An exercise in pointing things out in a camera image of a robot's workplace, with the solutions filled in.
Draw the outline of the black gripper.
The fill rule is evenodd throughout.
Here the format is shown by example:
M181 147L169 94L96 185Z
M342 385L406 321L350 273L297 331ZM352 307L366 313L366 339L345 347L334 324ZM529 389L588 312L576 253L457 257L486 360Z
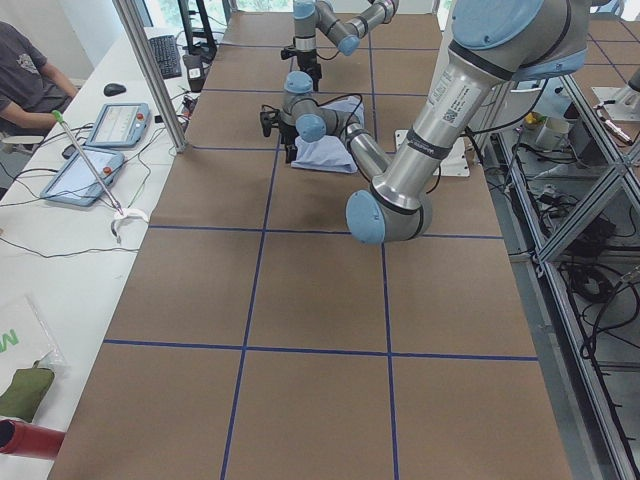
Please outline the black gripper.
M296 128L287 124L280 109L263 104L259 112L259 121L264 137L269 137L273 130L278 131L279 141L284 146L286 163L292 163L297 158L298 149L295 140L298 137Z
M319 82L322 79L322 69L318 62L317 50L300 50L295 45L284 47L280 52L282 60L295 57L300 71L308 74L313 82L313 89L319 89Z

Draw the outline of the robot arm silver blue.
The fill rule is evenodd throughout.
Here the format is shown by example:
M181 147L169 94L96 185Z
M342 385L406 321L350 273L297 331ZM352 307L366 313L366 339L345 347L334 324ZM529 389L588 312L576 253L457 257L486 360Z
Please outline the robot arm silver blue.
M431 222L428 180L490 91L583 66L591 6L589 1L457 2L449 63L393 158L355 115L321 107L304 71L288 74L281 108L260 114L263 133L278 129L289 156L297 138L308 143L326 135L339 138L370 181L347 202L351 234L367 244L413 239Z
M292 44L281 50L281 59L295 57L299 70L308 74L313 90L318 91L322 78L318 62L316 32L321 32L344 56L350 56L380 24L389 24L399 9L396 0L370 1L370 6L347 21L340 20L329 1L294 1Z

